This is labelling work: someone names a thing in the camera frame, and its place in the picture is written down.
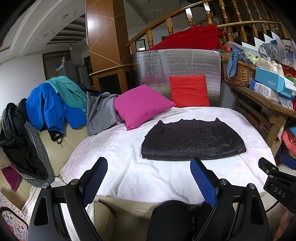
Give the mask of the black quilted jacket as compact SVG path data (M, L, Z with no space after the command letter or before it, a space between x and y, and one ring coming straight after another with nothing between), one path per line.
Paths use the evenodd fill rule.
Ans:
M143 158L158 161L215 160L246 152L243 139L218 118L214 121L161 120L147 133L141 147Z

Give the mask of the colourful patterned bag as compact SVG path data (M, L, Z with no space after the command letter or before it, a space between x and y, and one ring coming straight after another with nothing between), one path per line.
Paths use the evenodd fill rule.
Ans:
M27 215L1 193L1 228L13 240L28 240Z

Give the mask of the maroon cloth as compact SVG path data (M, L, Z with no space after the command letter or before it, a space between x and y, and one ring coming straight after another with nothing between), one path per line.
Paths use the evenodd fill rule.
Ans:
M22 181L22 176L20 175L20 173L12 165L3 168L1 172L3 173L5 180L10 185L11 190L13 190L13 192L16 192Z

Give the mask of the black trouser leg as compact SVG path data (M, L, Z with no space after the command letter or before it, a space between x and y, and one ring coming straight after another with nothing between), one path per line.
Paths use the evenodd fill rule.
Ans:
M167 201L151 216L146 240L194 240L212 211L207 203L190 206L181 201Z

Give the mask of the wooden side table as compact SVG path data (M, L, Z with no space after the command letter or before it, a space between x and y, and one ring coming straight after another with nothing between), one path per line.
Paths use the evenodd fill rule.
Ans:
M234 93L233 108L260 133L275 156L281 146L281 133L288 121L295 121L295 111L269 100L253 90L225 82Z

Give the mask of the grey knitted garment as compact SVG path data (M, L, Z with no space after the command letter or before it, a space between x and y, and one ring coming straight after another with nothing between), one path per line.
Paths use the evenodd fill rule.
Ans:
M34 150L37 152L38 158L35 166L39 168L43 166L46 170L46 175L45 180L39 177L33 177L32 174L20 173L20 175L24 178L25 181L35 187L42 187L44 184L51 184L54 181L55 177L46 148L40 139L38 131L28 121L25 122L24 126L29 135L29 140L33 144Z

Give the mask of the white embossed bed cover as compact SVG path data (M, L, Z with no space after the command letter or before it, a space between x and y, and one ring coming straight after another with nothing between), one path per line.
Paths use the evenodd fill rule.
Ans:
M237 186L253 183L259 192L266 176L258 161L274 162L270 147L242 114L217 107L172 108L133 130L121 123L87 137L61 169L62 179L80 178L100 157L108 169L98 195L146 203L202 203L190 171L194 157L218 178Z

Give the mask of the black puffy coat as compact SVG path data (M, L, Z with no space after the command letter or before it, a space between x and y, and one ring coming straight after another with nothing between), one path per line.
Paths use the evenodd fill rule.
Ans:
M32 178L46 180L48 173L37 154L25 124L29 122L27 99L8 103L1 118L1 148L16 170Z

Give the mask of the white patterned tissue pack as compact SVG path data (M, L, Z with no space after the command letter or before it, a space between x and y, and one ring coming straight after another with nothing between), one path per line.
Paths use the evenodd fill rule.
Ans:
M266 99L278 102L278 93L277 92L275 92L270 87L268 87L260 82L255 81L253 78L251 78L249 81L249 88L252 91L262 95Z

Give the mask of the light blue cardboard box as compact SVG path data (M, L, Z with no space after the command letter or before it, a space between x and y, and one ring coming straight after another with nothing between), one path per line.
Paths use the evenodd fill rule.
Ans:
M290 80L271 71L257 67L255 80L288 98L292 98L292 95L295 94L295 86Z

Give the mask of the blue jacket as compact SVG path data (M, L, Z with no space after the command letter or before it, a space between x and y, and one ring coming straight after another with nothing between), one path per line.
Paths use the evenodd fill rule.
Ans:
M26 100L30 124L39 131L47 130L52 141L64 136L64 124L77 129L87 125L87 118L80 108L68 106L49 83L41 83Z

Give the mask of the wicker basket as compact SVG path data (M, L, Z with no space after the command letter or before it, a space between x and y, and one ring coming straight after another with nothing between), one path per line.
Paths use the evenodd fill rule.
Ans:
M250 80L255 78L255 67L242 61L237 62L236 72L233 77L228 77L227 75L228 59L221 59L221 65L223 67L223 75L226 82L249 87Z

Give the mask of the teal shirt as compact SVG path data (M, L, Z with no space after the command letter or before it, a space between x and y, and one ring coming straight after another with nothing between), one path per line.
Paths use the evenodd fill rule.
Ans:
M70 107L80 108L86 113L87 97L82 89L67 76L57 76L47 80L62 100Z

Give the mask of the magenta pillow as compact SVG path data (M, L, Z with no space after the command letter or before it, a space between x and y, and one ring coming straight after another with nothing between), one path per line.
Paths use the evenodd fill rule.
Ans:
M146 85L128 90L114 100L115 110L124 120L128 131L138 128L175 105L174 102Z

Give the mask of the red pillow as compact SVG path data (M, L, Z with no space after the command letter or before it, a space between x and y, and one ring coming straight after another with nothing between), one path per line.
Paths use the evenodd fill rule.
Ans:
M177 108L210 106L205 75L170 76L169 81Z

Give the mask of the blue cloth in basket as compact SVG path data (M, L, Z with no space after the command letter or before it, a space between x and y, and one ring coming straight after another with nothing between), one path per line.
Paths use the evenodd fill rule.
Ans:
M247 63L249 59L243 49L233 48L227 64L226 72L228 78L231 78L235 75L238 61Z

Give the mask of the red blanket behind panel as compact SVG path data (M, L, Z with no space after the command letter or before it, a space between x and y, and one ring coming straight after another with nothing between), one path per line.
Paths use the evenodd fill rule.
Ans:
M217 50L225 34L216 25L191 27L168 36L149 50L202 49Z

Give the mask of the wooden stair railing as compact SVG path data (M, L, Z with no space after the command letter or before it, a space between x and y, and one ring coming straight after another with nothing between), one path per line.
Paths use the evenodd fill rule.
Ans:
M132 37L126 46L133 53L137 52L140 42L144 42L146 49L151 49L158 43L154 32L159 28L166 30L161 35L163 40L176 32L206 25L216 25L224 33L219 38L221 43L251 44L266 37L293 38L279 14L263 1L196 1L152 22Z

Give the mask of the silver foil insulation panel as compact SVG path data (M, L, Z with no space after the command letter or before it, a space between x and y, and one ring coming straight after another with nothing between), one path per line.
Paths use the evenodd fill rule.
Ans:
M204 75L211 106L219 105L221 56L219 51L201 49L165 49L137 52L132 64L139 85L171 99L169 77Z

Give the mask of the wooden column cabinet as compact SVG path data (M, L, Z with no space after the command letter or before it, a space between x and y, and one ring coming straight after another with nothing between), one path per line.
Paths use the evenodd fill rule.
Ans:
M128 90L126 73L132 57L123 1L86 1L86 34L93 72L90 77L101 92L121 94Z

